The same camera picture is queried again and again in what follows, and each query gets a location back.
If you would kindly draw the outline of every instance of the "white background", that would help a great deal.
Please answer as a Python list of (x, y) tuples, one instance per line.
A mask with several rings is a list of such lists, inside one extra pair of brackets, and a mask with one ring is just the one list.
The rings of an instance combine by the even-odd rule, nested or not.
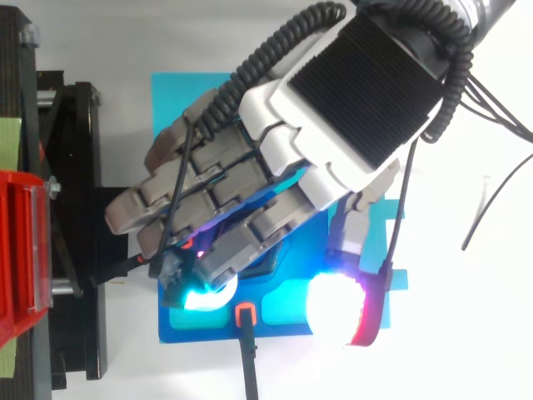
[[(17, 0), (41, 28), (37, 67), (102, 93), (103, 180), (146, 176), (150, 73), (231, 71), (304, 0)], [(533, 2), (519, 0), (476, 49), (474, 74), (530, 128)], [(421, 144), (397, 249), (408, 292), (391, 295), (393, 329), (370, 348), (325, 349), (312, 337), (258, 340), (262, 400), (533, 398), (530, 179), (524, 167), (467, 253), (481, 199), (533, 148), (460, 110), (442, 140)], [(397, 194), (400, 178), (390, 195)], [(107, 285), (109, 370), (69, 374), (54, 400), (243, 399), (238, 343), (159, 345), (156, 284), (137, 271)]]

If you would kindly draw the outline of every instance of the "gray robot arm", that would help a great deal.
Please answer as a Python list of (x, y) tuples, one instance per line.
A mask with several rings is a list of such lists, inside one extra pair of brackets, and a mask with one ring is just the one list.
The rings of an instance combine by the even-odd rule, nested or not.
[[(443, 81), (447, 73), (456, 73), (458, 48), (464, 50), (456, 56), (459, 63), (470, 64), (468, 52), (514, 0), (446, 0), (447, 6), (430, 0), (354, 3), (357, 8), (351, 3), (320, 3), (294, 17), (237, 69), (237, 76), (246, 86), (252, 64), (266, 69), (268, 60), (260, 50), (268, 46), (273, 52), (280, 47), (278, 58), (289, 54), (288, 61), (271, 62), (262, 77), (249, 77), (250, 87), (242, 98), (235, 96), (238, 104), (232, 104), (232, 90), (244, 87), (223, 86), (198, 98), (164, 129), (145, 159), (151, 177), (107, 208), (111, 230), (123, 234), (140, 228), (137, 240), (144, 257), (157, 253), (189, 121), (195, 126), (192, 151), (180, 207), (169, 222), (169, 246), (213, 227), (305, 170), (297, 183), (212, 244), (192, 267), (196, 280), (215, 290), (223, 287), (286, 235), (341, 199), (348, 208), (341, 209), (333, 223), (329, 246), (356, 252), (356, 244), (362, 245), (366, 236), (367, 206), (391, 185), (399, 153), (420, 135), (427, 136), (441, 109), (449, 106), (449, 88)], [(396, 10), (398, 3), (401, 10), (408, 9), (407, 21), (423, 13), (432, 22), (440, 15), (443, 21), (448, 18), (435, 25), (444, 37), (458, 38), (459, 44), (448, 46), (439, 34), (430, 35), (416, 25), (395, 25), (395, 13), (387, 16), (387, 12)], [(320, 25), (321, 18), (330, 18), (329, 25)], [(320, 26), (312, 31), (312, 24)], [(298, 29), (312, 34), (297, 37), (289, 49), (283, 40), (294, 37)], [(350, 63), (357, 69), (350, 69)], [(453, 90), (460, 98), (461, 90)], [(219, 123), (233, 110), (238, 119)], [(441, 125), (446, 128), (448, 122)]]

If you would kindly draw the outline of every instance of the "red container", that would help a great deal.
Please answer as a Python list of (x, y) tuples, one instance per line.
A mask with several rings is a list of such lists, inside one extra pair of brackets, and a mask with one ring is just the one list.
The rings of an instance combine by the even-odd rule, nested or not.
[(49, 204), (42, 179), (0, 171), (0, 347), (52, 301)]

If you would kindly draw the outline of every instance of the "cyan light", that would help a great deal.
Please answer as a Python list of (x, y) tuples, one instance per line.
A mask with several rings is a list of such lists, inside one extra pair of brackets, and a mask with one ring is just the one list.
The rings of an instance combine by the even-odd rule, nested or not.
[(185, 298), (186, 310), (213, 311), (224, 307), (237, 291), (237, 275), (218, 292), (199, 293), (191, 290)]
[(365, 291), (340, 273), (319, 273), (307, 291), (307, 323), (313, 335), (330, 344), (351, 342), (365, 307)]

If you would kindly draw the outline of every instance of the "green tape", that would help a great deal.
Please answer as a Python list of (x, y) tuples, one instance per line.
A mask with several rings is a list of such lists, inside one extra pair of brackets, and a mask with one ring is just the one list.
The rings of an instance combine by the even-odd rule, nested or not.
[(0, 118), (0, 169), (17, 170), (20, 118)]
[[(0, 118), (0, 170), (17, 170), (20, 127), (20, 118)], [(0, 348), (0, 378), (13, 378), (16, 357), (17, 339), (13, 339)]]
[(17, 356), (17, 339), (12, 339), (0, 348), (0, 378), (13, 378)]

